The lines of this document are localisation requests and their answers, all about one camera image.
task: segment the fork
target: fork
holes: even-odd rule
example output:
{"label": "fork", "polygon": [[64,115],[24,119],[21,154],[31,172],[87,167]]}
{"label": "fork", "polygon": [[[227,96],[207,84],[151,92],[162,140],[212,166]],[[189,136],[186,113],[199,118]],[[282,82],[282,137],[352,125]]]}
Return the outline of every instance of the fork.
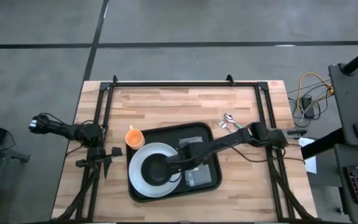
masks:
{"label": "fork", "polygon": [[221,128],[226,128],[227,130],[230,131],[230,133],[232,133],[232,131],[230,130],[230,128],[226,125],[226,123],[225,123],[223,120],[219,119],[219,120],[218,120],[218,125],[219,125]]}

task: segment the yellow cable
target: yellow cable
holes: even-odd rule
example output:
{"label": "yellow cable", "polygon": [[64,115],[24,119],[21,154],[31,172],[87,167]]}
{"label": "yellow cable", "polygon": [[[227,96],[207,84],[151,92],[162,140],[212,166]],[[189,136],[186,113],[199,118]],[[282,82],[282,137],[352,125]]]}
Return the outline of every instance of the yellow cable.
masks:
{"label": "yellow cable", "polygon": [[[305,74],[303,74],[301,76],[301,78],[299,79],[299,90],[298,90],[298,98],[296,99],[296,107],[298,108],[299,111],[303,112],[301,106],[299,105],[300,101],[301,101],[301,94],[302,94],[302,82],[303,82],[303,78],[306,77],[307,75],[314,75],[315,77],[319,78],[321,80],[322,83],[324,83],[327,88],[329,88],[329,95],[331,96],[334,94],[334,89],[333,86],[329,83],[327,83],[326,81],[324,81],[319,75],[317,75],[314,72],[307,72]],[[325,99],[326,96],[322,96],[320,98],[317,99],[317,101],[323,100]]]}

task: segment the table leg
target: table leg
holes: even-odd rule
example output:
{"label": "table leg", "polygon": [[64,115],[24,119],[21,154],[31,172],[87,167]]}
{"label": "table leg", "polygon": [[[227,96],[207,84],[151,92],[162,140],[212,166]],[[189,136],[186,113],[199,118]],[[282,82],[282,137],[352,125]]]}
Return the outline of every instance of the table leg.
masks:
{"label": "table leg", "polygon": [[339,128],[315,142],[301,148],[303,159],[309,159],[328,149],[332,149],[335,144],[345,144],[342,128]]}

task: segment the white paper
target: white paper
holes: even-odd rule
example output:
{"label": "white paper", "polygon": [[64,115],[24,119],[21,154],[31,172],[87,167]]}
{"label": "white paper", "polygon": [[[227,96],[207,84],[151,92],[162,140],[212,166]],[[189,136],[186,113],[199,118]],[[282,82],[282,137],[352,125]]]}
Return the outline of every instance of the white paper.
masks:
{"label": "white paper", "polygon": [[[305,146],[307,144],[310,144],[314,142],[313,139],[308,139],[308,138],[299,138],[299,145],[300,146]],[[306,171],[313,173],[313,174],[317,174],[317,167],[316,167],[316,156],[313,156],[307,160],[305,160],[305,167],[306,167]]]}

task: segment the white plate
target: white plate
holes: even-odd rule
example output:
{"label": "white plate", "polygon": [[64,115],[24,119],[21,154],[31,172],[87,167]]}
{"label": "white plate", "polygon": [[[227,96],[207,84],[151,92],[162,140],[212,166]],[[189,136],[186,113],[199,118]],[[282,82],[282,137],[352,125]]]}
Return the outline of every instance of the white plate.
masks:
{"label": "white plate", "polygon": [[174,156],[178,154],[178,152],[171,146],[164,143],[154,142],[139,149],[129,163],[129,180],[131,184],[139,193],[152,198],[163,197],[171,193],[181,180],[180,173],[172,175],[170,179],[171,181],[174,181],[179,178],[178,181],[174,183],[167,182],[161,186],[150,185],[143,179],[141,173],[142,163],[147,157],[156,153],[166,156]]}

